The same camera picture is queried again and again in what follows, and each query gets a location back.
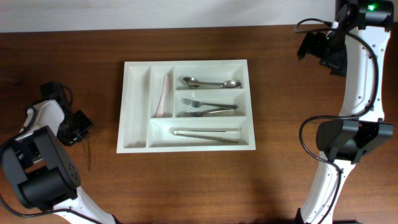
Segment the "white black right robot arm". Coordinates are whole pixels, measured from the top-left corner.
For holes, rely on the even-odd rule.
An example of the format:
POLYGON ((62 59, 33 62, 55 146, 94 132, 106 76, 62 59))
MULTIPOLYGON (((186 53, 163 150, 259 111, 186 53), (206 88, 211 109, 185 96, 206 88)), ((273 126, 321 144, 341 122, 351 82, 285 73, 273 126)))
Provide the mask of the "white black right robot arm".
POLYGON ((382 107, 382 71, 393 22, 392 1, 337 1, 333 21, 304 31, 298 58, 317 57, 346 83, 340 113, 318 116, 318 152, 313 155, 318 169, 295 223, 331 223, 350 172, 393 135, 382 107))

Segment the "small steel spoon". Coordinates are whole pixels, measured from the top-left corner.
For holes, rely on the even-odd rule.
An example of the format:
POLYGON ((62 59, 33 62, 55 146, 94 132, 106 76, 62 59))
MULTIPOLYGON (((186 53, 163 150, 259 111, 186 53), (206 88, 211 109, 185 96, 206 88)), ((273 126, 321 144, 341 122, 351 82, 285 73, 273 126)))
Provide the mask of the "small steel spoon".
POLYGON ((85 153, 85 161, 86 161, 86 166, 87 166, 87 170, 90 171, 91 170, 91 159, 90 159, 90 141, 89 141, 89 137, 85 137, 83 138, 83 151, 85 153))

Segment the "steel tongs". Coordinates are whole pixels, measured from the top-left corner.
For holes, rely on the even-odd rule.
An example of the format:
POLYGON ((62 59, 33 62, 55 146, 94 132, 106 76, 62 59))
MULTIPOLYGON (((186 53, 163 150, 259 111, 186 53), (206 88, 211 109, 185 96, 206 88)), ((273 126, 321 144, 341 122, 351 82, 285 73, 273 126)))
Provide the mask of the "steel tongs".
POLYGON ((240 128, 171 128, 174 136, 220 142, 242 142, 240 128))

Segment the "steel fork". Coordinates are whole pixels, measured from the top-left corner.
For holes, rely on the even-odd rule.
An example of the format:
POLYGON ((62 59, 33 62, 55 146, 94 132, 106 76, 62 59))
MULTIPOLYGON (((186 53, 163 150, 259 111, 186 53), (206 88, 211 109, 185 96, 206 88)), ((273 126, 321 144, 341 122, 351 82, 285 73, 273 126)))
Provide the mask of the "steel fork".
POLYGON ((193 108, 199 108, 201 106, 213 106, 213 107, 217 107, 217 108, 225 108, 225 109, 232 109, 235 110, 238 108, 237 105, 222 105, 222 104, 216 104, 216 103, 204 103, 201 101, 195 101, 195 100, 190 100, 187 98, 182 98, 182 103, 193 107, 193 108))
POLYGON ((181 112, 177 115, 177 117, 203 117, 207 116, 209 114, 217 114, 217 113, 223 113, 223 112, 230 112, 234 111, 234 109, 227 109, 227 108, 215 108, 215 109, 210 109, 210 110, 203 110, 203 111, 184 111, 181 112))

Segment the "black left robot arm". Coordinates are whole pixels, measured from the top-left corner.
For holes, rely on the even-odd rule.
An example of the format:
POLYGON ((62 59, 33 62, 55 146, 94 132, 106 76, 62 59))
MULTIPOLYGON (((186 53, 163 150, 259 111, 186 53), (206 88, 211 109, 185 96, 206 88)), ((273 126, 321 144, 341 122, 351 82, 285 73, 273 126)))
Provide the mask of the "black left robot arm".
POLYGON ((58 215, 69 223, 118 223, 83 190, 67 146, 85 142, 93 123, 72 111, 73 92, 57 82, 40 86, 41 98, 27 109, 18 134, 1 145, 1 169, 18 201, 37 213, 21 213, 5 200, 3 207, 22 218, 58 215))

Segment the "pink plastic knife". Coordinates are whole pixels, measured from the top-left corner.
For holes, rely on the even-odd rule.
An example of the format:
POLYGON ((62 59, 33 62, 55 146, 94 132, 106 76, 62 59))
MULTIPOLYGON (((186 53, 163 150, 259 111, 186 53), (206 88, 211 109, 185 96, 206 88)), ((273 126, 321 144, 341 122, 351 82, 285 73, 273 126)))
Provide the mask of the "pink plastic knife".
POLYGON ((157 110, 155 112, 155 117, 156 118, 163 117, 163 115, 164 115, 165 101, 166 101, 166 97, 167 97, 167 94, 169 93, 169 91, 170 91, 169 75, 165 74, 164 75, 164 84, 163 84, 162 93, 161 93, 161 96, 160 96, 160 100, 159 100, 159 104, 158 104, 157 110))

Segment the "large steel spoon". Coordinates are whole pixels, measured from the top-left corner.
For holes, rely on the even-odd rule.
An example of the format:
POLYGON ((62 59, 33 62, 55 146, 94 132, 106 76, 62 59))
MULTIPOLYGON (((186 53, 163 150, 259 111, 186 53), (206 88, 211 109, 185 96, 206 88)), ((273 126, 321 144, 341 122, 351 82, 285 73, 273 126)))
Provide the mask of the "large steel spoon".
POLYGON ((242 84, 239 81, 235 81, 235 80, 228 80, 222 83, 223 84, 223 88, 242 88, 242 84))
POLYGON ((200 82, 193 77, 184 77, 182 79, 190 88, 198 88, 199 86, 217 86, 223 88, 222 83, 207 83, 207 82, 200 82))

